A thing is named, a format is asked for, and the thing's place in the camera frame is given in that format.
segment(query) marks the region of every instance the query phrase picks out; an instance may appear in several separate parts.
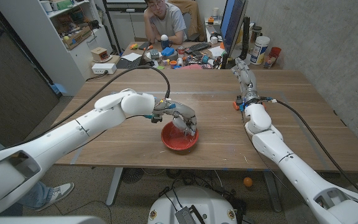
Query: laptop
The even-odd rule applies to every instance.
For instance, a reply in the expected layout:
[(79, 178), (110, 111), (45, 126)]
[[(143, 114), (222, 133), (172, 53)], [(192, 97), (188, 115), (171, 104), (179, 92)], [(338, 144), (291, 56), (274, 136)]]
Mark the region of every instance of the laptop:
[(133, 62), (131, 62), (130, 60), (124, 59), (124, 58), (120, 58), (116, 65), (117, 69), (130, 69), (130, 68), (134, 68), (139, 65), (144, 65), (145, 64), (144, 54), (146, 53), (146, 49), (148, 49), (148, 48), (149, 47), (145, 48), (142, 56), (135, 59)]

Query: bottle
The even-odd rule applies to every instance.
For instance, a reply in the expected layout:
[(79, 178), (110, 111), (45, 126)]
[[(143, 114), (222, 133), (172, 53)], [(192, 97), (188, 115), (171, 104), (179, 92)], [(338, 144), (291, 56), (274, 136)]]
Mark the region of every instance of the bottle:
[(256, 38), (255, 47), (251, 53), (251, 63), (254, 65), (260, 65), (264, 61), (265, 52), (269, 42), (270, 38), (265, 36), (259, 36)]
[(168, 36), (163, 34), (161, 35), (161, 48), (162, 50), (169, 47), (169, 40), (168, 40)]
[(262, 35), (260, 32), (262, 31), (262, 28), (260, 26), (253, 26), (252, 28), (252, 34), (251, 38), (249, 39), (249, 46), (248, 46), (248, 53), (252, 53), (252, 50), (254, 49), (256, 38), (260, 35)]

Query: power strip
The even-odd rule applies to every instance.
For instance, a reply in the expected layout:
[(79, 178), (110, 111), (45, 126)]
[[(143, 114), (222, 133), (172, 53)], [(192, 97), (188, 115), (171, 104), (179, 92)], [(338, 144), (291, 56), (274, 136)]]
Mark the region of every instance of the power strip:
[(116, 72), (117, 67), (115, 63), (96, 63), (92, 67), (92, 71), (95, 74), (103, 74), (104, 71), (108, 71), (108, 74), (114, 74)]

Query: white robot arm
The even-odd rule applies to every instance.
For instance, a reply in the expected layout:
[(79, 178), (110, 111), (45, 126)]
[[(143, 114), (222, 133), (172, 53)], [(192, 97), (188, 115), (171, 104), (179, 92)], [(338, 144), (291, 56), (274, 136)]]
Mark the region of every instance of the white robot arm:
[(246, 131), (256, 150), (271, 159), (302, 195), (320, 223), (358, 223), (358, 194), (320, 177), (283, 141), (257, 94), (255, 75), (239, 58), (232, 71), (242, 86)]
[(173, 124), (184, 134), (195, 134), (197, 120), (191, 108), (170, 99), (126, 89), (99, 99), (94, 110), (33, 141), (1, 150), (0, 213), (30, 190), (61, 157), (90, 136), (120, 125), (126, 114), (145, 115), (156, 123), (162, 120), (164, 113), (173, 115)]

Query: orange object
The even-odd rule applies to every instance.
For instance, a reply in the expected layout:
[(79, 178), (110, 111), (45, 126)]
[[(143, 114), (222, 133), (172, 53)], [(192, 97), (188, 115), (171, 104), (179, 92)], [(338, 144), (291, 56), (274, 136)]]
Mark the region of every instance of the orange object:
[(173, 69), (176, 64), (177, 64), (177, 61), (171, 61), (170, 62), (171, 68)]
[(249, 177), (244, 178), (244, 185), (245, 185), (246, 187), (252, 186), (252, 179), (249, 178)]
[(214, 18), (212, 16), (208, 18), (208, 24), (214, 24)]
[(198, 139), (198, 129), (196, 134), (185, 136), (183, 131), (175, 127), (171, 122), (166, 124), (161, 131), (161, 140), (164, 144), (173, 150), (185, 150), (193, 146)]
[(233, 101), (233, 107), (234, 107), (235, 110), (239, 110), (239, 109), (240, 109), (240, 107), (237, 106), (237, 103), (236, 103), (235, 101)]

